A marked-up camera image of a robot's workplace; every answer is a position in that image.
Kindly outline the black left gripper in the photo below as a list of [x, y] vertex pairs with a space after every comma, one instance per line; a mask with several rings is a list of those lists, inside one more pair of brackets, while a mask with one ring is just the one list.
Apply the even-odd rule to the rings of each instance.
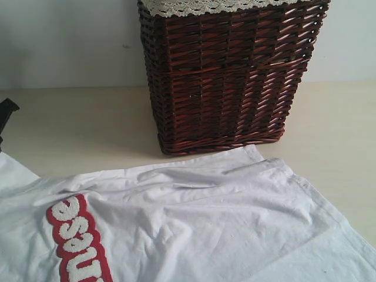
[[11, 114], [19, 110], [19, 106], [10, 100], [10, 98], [6, 98], [0, 103], [1, 108], [1, 119], [0, 119], [0, 134], [4, 131], [6, 124], [8, 123]]

